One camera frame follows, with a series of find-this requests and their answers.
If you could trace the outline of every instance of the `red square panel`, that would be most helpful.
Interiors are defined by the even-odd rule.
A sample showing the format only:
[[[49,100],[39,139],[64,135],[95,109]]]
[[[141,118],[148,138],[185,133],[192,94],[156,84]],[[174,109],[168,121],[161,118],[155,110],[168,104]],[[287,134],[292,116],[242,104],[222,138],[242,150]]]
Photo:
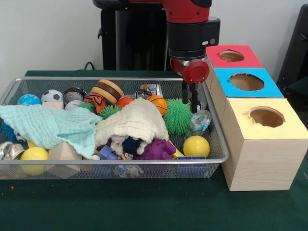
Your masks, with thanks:
[[[219,45],[206,48],[214,68],[263,68],[249,46]]]

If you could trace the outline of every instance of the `box hole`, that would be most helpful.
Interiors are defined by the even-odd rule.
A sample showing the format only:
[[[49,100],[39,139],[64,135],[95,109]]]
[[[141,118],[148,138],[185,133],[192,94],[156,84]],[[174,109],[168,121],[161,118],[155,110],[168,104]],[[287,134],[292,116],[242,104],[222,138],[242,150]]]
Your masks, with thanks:
[[[261,90],[264,82],[251,74],[236,74],[230,77],[231,83],[238,89],[245,91]]]
[[[284,123],[283,115],[269,107],[257,107],[250,111],[249,116],[253,120],[266,127],[276,128]]]
[[[240,62],[245,59],[245,57],[241,53],[237,51],[232,51],[232,50],[223,51],[219,54],[219,56],[223,60],[230,61],[230,62]]]

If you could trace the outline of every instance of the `wire mesh basket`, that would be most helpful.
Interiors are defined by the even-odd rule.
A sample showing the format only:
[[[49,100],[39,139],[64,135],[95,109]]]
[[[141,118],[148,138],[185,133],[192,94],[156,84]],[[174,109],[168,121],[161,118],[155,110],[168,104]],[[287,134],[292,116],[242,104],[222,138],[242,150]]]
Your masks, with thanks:
[[[16,105],[24,94],[41,96],[46,90],[63,92],[77,86],[90,92],[100,77],[23,77],[8,86],[0,99],[0,105]],[[140,85],[160,84],[165,99],[181,98],[181,78],[105,78],[115,82],[125,94],[133,94]],[[210,155],[205,160],[45,160],[0,161],[0,180],[47,179],[116,179],[116,178],[210,178],[229,153],[221,126],[206,84],[198,84],[198,100],[201,107],[212,114],[212,122],[204,137],[210,144]],[[184,136],[172,136],[170,140],[182,152]],[[7,141],[2,129],[0,143]],[[53,168],[52,174],[46,169]]]

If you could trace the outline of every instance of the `wooden box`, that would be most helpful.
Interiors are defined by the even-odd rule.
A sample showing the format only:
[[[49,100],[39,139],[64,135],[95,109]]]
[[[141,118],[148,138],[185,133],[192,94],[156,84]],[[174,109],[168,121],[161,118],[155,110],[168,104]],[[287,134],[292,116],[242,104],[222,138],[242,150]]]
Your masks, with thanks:
[[[288,190],[308,148],[308,131],[286,99],[229,98],[222,163],[230,191]]]
[[[211,89],[212,79],[216,77],[216,68],[263,68],[261,62],[249,46],[219,45],[206,48],[207,64],[210,74],[206,80]]]
[[[220,122],[227,97],[283,98],[275,82],[263,68],[218,68],[215,73],[210,93]]]

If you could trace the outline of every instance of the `orange ball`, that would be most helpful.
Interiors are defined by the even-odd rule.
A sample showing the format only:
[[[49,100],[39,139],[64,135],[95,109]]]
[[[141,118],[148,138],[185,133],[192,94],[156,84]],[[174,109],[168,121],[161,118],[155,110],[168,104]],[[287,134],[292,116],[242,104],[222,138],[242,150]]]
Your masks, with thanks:
[[[162,114],[162,116],[166,113],[167,102],[164,100],[162,96],[151,95],[147,98],[147,100],[152,102],[157,107],[157,109],[159,110],[160,114]]]
[[[132,101],[133,101],[133,99],[130,98],[130,97],[123,97],[123,98],[119,99],[119,101],[116,104],[120,107],[125,107],[127,104],[129,104]]]

